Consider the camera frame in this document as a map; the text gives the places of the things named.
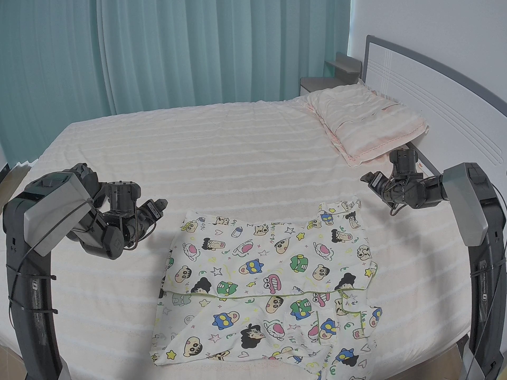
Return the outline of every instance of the curtain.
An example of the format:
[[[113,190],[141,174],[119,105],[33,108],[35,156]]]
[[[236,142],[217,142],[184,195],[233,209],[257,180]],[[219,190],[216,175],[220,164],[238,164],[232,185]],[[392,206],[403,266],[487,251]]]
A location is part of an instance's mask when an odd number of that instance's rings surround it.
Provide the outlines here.
[[[296,97],[349,18],[350,0],[0,0],[0,142],[33,160],[76,121]]]

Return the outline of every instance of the striped bed sheet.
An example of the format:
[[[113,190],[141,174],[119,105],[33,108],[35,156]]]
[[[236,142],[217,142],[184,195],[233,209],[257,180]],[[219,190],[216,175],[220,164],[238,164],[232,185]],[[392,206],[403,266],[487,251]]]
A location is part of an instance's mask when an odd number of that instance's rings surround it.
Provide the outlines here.
[[[404,209],[395,218],[359,177],[389,174],[388,156],[356,168],[329,140],[303,98],[174,108],[73,123],[48,147],[22,188],[45,173],[86,162],[101,181],[135,181],[139,204],[169,204],[153,235],[114,261],[64,238],[52,253],[60,354],[74,380],[313,378],[277,361],[204,359],[155,367],[149,359],[161,275],[189,209],[249,221],[308,221],[321,202],[363,201],[379,264],[369,299],[383,307],[374,332],[374,379],[431,358],[470,328],[468,257],[451,208]],[[0,230],[0,241],[5,236]],[[5,248],[0,256],[5,263]],[[19,352],[0,269],[0,342]]]

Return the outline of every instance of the white headboard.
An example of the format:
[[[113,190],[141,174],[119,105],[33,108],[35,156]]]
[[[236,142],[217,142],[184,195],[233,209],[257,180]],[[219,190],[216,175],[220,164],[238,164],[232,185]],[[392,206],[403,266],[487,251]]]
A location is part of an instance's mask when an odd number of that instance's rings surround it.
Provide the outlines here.
[[[436,60],[371,35],[362,79],[426,118],[429,132],[412,144],[433,173],[475,161],[507,199],[506,102]]]

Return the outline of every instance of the pillow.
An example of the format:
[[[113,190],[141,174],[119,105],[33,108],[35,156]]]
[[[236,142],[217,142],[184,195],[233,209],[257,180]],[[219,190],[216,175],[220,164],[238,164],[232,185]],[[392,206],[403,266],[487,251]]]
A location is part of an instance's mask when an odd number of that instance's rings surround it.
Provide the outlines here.
[[[349,166],[359,166],[428,131],[414,110],[360,83],[304,96]]]

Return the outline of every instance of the folded garment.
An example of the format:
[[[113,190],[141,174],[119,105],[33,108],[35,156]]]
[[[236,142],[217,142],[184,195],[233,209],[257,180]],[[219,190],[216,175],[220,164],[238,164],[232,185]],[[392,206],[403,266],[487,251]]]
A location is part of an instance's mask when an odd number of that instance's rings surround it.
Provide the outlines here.
[[[382,314],[360,200],[321,204],[305,226],[188,212],[157,307],[156,365],[276,359],[320,377],[364,378]]]

